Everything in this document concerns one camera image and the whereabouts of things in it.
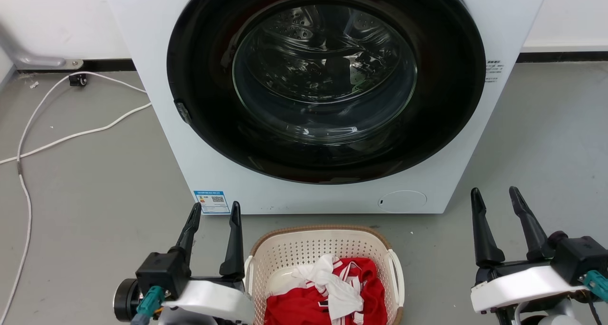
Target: black baseboard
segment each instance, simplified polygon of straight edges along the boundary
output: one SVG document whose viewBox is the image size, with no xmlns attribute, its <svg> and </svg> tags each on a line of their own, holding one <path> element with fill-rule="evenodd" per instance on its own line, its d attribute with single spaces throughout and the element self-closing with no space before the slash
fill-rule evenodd
<svg viewBox="0 0 608 325">
<path fill-rule="evenodd" d="M 566 61 L 608 61 L 608 51 L 602 52 L 533 52 L 520 53 L 517 63 L 563 63 Z"/>
<path fill-rule="evenodd" d="M 533 52 L 520 53 L 517 63 L 561 63 L 565 61 L 608 61 L 608 51 L 602 52 Z M 85 60 L 78 70 L 90 72 L 135 71 L 131 59 Z M 69 73 L 73 70 L 20 70 L 22 73 Z"/>
</svg>

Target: basket handle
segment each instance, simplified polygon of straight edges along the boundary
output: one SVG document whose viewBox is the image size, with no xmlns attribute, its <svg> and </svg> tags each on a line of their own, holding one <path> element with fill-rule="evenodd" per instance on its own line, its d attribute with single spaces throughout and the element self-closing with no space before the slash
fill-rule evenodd
<svg viewBox="0 0 608 325">
<path fill-rule="evenodd" d="M 243 281 L 243 288 L 245 288 L 245 291 L 247 292 L 248 295 L 253 295 L 253 269 L 254 267 L 251 266 L 251 272 L 249 271 L 249 265 L 251 264 L 251 261 L 254 259 L 254 257 L 252 255 L 249 255 L 249 257 L 247 258 L 247 260 L 245 260 L 245 280 Z"/>
<path fill-rule="evenodd" d="M 401 262 L 393 249 L 389 249 L 389 257 L 391 258 L 389 261 L 390 269 L 397 272 L 397 275 L 391 274 L 390 277 L 393 280 L 393 286 L 397 287 L 397 293 L 399 295 L 399 307 L 403 307 L 403 304 L 406 301 L 406 283 L 403 279 L 403 269 L 401 268 Z"/>
</svg>

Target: gray floor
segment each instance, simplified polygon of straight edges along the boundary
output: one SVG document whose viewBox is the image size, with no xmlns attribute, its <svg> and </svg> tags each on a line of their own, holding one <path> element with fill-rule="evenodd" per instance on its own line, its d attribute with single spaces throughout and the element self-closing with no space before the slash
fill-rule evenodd
<svg viewBox="0 0 608 325">
<path fill-rule="evenodd" d="M 141 86 L 135 73 L 109 74 Z M 471 309 L 475 265 L 469 191 L 480 187 L 489 223 L 508 260 L 526 247 L 507 189 L 519 186 L 547 232 L 594 236 L 608 247 L 608 63 L 518 65 L 443 215 L 245 216 L 245 247 L 287 226 L 352 223 L 391 241 L 406 277 L 403 324 L 496 324 Z M 0 160 L 15 156 L 21 132 L 59 74 L 21 77 L 0 94 Z M 33 82 L 39 86 L 30 89 Z M 148 102 L 145 95 L 92 77 L 84 89 L 59 87 L 24 151 L 97 128 Z M 150 251 L 176 240 L 192 199 L 161 126 L 149 108 L 106 132 L 23 160 L 33 200 L 33 235 L 7 318 L 16 324 L 116 323 L 110 300 Z M 0 165 L 0 306 L 24 245 L 26 199 L 15 163 Z M 191 267 L 215 275 L 228 239 L 225 217 L 204 217 Z M 608 321 L 608 307 L 599 305 Z M 593 323 L 585 305 L 578 318 Z"/>
</svg>

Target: clothes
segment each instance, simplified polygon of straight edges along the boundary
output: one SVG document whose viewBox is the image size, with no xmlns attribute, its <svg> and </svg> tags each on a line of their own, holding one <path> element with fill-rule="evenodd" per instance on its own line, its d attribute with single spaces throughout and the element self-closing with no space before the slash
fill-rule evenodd
<svg viewBox="0 0 608 325">
<path fill-rule="evenodd" d="M 369 258 L 323 255 L 292 275 L 305 280 L 307 288 L 268 297 L 265 325 L 386 325 L 384 287 Z"/>
</svg>

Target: blue and white sticker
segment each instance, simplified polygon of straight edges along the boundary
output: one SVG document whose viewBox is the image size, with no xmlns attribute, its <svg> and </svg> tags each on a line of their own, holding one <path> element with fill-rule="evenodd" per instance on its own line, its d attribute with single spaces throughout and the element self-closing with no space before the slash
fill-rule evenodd
<svg viewBox="0 0 608 325">
<path fill-rule="evenodd" d="M 223 191 L 194 191 L 204 214 L 230 214 Z"/>
</svg>

